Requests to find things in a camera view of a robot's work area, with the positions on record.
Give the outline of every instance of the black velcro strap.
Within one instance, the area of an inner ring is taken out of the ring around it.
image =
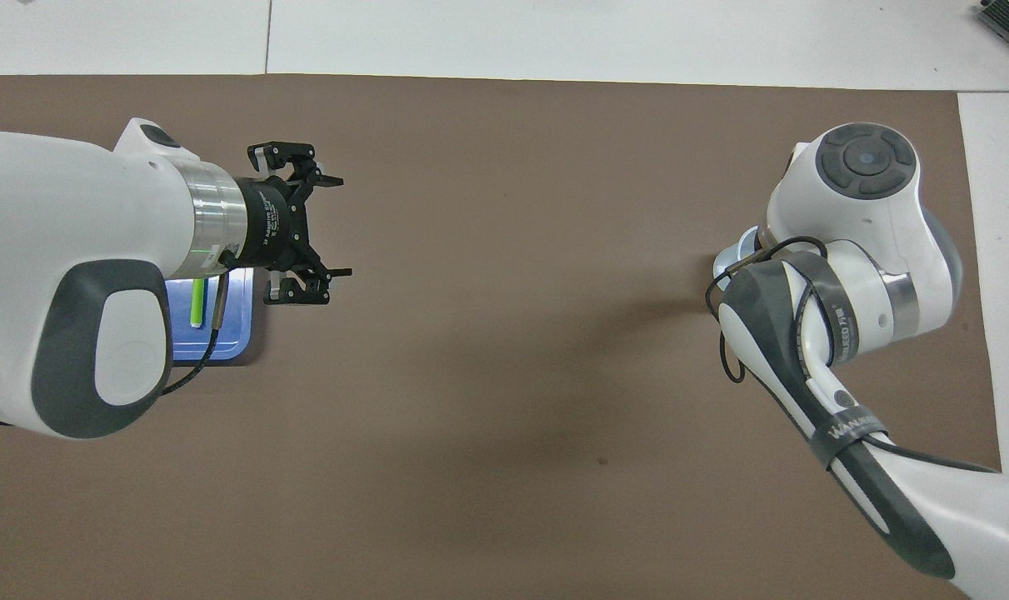
[[[830,468],[834,457],[854,442],[864,436],[885,432],[886,426],[874,416],[869,407],[855,405],[831,414],[816,426],[808,440],[808,448],[823,468]]]
[[[834,342],[829,364],[852,360],[859,352],[859,327],[856,311],[840,285],[830,263],[810,252],[794,252],[782,259],[804,276],[815,291],[815,301],[823,311],[830,339]]]

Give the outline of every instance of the white floor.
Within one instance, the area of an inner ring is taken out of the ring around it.
[[[0,74],[332,73],[961,92],[1009,472],[1009,46],[969,0],[0,0]]]

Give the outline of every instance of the circular button pad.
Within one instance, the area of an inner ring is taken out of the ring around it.
[[[823,136],[815,153],[819,176],[858,200],[880,200],[903,190],[915,174],[915,149],[900,133],[873,122],[851,122]]]

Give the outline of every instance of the robotic arm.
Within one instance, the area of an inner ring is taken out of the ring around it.
[[[172,366],[167,278],[264,266],[266,303],[329,303],[351,269],[323,265],[305,202],[342,179],[308,144],[248,153],[260,177],[232,177],[141,118],[115,151],[0,132],[0,425],[85,440],[141,416]]]
[[[919,178],[909,141],[881,125],[797,144],[767,222],[740,242],[751,249],[724,251],[742,259],[716,267],[715,283],[728,281],[717,318],[744,367],[902,559],[975,598],[1007,599],[1009,475],[900,449],[829,368],[949,319],[960,257],[920,206]]]

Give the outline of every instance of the brown paper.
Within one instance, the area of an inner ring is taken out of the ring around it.
[[[954,94],[0,77],[2,130],[111,147],[131,117],[237,175],[313,143],[346,182],[313,245],[356,274],[113,437],[0,429],[0,598],[961,597],[725,379],[701,299],[794,141],[901,130],[963,297],[838,374],[898,444],[996,467]]]

